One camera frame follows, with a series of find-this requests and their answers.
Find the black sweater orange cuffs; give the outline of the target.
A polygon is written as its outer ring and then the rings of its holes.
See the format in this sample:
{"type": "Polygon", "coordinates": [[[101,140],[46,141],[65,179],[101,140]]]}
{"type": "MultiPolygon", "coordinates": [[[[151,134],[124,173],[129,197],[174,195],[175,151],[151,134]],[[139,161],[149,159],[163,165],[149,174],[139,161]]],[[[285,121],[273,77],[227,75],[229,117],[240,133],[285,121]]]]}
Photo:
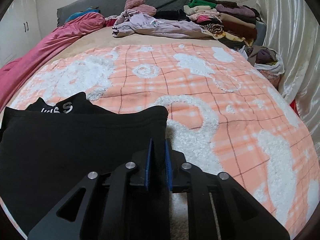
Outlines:
{"type": "Polygon", "coordinates": [[[1,126],[1,199],[23,233],[89,172],[107,173],[163,144],[168,111],[153,106],[116,114],[83,92],[54,106],[43,99],[24,110],[7,107],[1,126]]]}

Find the white bag with clothes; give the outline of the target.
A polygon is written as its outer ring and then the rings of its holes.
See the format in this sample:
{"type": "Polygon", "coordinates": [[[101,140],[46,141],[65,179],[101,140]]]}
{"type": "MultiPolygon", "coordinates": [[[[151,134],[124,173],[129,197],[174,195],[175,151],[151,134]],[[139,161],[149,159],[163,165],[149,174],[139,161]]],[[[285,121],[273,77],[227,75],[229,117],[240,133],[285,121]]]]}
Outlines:
{"type": "Polygon", "coordinates": [[[278,89],[285,68],[283,59],[275,50],[253,45],[251,47],[243,46],[238,52],[278,89]]]}

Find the stack of folded clothes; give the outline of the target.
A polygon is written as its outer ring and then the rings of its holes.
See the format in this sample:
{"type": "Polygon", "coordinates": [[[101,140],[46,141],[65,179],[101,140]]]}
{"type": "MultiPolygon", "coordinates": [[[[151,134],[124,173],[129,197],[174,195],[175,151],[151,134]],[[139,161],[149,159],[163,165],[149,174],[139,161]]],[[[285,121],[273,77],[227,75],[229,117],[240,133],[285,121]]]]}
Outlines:
{"type": "Polygon", "coordinates": [[[233,49],[260,46],[266,35],[266,24],[257,9],[239,2],[190,0],[178,10],[158,10],[154,17],[193,22],[233,49]]]}

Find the peach white plaid blanket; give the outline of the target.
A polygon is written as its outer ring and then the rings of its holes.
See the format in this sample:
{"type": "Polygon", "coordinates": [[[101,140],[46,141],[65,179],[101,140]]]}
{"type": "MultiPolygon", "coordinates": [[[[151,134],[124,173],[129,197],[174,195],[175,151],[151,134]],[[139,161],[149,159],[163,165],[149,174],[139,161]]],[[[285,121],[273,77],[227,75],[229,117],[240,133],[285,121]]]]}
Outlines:
{"type": "Polygon", "coordinates": [[[173,149],[202,170],[228,172],[296,237],[319,202],[311,135],[277,90],[239,53],[195,44],[92,48],[57,57],[9,103],[53,105],[85,92],[118,114],[169,112],[173,149]]]}

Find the beige plush bed sheet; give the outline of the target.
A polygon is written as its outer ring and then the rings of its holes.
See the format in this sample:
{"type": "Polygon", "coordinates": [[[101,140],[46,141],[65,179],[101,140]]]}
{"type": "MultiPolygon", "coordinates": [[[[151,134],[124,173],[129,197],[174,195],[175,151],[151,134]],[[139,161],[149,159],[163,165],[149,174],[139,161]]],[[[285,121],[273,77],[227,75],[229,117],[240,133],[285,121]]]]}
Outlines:
{"type": "Polygon", "coordinates": [[[83,53],[93,48],[116,47],[121,45],[153,45],[170,43],[192,43],[204,47],[226,48],[224,44],[217,40],[202,39],[175,39],[168,37],[157,37],[149,35],[132,34],[125,37],[113,37],[112,28],[104,27],[91,34],[85,35],[68,48],[61,51],[55,57],[48,61],[48,64],[59,59],[65,59],[83,53]]]}

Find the lilac crumpled garment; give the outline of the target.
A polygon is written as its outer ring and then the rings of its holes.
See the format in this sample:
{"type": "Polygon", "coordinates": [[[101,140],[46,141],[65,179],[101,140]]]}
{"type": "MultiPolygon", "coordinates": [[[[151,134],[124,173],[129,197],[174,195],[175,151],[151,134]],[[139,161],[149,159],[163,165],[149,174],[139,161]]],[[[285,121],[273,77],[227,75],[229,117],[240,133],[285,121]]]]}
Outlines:
{"type": "Polygon", "coordinates": [[[176,39],[213,38],[212,33],[193,22],[156,19],[140,11],[127,9],[114,23],[112,36],[125,37],[132,34],[176,39]]]}

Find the dark red cloth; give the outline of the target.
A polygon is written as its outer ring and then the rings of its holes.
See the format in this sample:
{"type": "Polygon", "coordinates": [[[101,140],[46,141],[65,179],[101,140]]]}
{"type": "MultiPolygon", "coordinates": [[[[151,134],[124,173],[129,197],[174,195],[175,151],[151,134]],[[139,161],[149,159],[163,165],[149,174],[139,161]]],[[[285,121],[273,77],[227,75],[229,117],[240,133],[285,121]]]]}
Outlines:
{"type": "Polygon", "coordinates": [[[117,19],[116,18],[108,18],[105,20],[105,26],[106,27],[112,27],[116,23],[117,19]]]}

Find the pink fluffy garment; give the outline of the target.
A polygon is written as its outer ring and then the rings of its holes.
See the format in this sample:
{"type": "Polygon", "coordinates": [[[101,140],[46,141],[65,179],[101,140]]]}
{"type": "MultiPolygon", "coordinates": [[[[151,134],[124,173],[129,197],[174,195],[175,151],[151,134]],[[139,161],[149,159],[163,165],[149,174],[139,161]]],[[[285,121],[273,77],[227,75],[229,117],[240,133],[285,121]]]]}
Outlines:
{"type": "Polygon", "coordinates": [[[147,5],[145,0],[126,0],[124,10],[135,10],[149,16],[154,16],[157,12],[157,9],[153,6],[147,5]]]}

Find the pink velvet duvet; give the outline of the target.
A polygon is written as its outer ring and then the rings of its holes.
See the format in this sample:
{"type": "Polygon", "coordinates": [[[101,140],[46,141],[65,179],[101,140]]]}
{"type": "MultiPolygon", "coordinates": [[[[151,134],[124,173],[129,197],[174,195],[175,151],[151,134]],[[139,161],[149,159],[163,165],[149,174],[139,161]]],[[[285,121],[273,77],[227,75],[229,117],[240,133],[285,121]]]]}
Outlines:
{"type": "Polygon", "coordinates": [[[1,109],[40,67],[83,36],[104,26],[102,14],[89,12],[57,27],[24,56],[4,65],[1,68],[1,109]]]}

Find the blue teal cloth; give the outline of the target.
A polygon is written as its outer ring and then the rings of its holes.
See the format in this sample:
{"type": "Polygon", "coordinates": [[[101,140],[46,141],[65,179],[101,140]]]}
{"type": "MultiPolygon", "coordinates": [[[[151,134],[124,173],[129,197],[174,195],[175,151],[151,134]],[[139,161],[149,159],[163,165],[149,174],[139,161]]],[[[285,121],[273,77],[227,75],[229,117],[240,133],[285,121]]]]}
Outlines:
{"type": "Polygon", "coordinates": [[[83,15],[85,15],[85,14],[87,14],[87,13],[91,13],[91,12],[100,13],[100,10],[99,10],[98,7],[89,7],[89,8],[87,8],[87,9],[84,10],[84,11],[75,12],[75,13],[71,14],[71,15],[67,18],[67,20],[65,20],[65,23],[68,23],[68,22],[70,22],[70,21],[72,21],[72,20],[74,20],[74,19],[76,19],[76,18],[78,18],[78,17],[80,17],[80,16],[83,16],[83,15]]]}

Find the white wardrobe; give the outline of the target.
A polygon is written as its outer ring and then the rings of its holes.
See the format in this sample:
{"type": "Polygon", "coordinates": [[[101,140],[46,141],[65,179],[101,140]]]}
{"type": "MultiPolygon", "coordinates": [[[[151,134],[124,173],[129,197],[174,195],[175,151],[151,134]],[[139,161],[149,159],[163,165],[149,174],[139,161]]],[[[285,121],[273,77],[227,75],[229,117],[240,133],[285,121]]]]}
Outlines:
{"type": "Polygon", "coordinates": [[[22,57],[41,40],[36,0],[14,0],[1,19],[1,66],[22,57]]]}

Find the white satin curtain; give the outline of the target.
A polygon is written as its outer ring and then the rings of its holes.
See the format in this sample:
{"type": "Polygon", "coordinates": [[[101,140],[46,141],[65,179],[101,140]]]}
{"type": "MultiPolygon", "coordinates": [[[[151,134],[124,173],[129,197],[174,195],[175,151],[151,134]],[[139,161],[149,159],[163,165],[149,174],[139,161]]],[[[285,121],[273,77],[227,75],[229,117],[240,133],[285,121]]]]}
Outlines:
{"type": "Polygon", "coordinates": [[[284,62],[279,91],[296,103],[319,148],[319,23],[304,0],[257,0],[257,6],[267,24],[264,45],[284,62]]]}

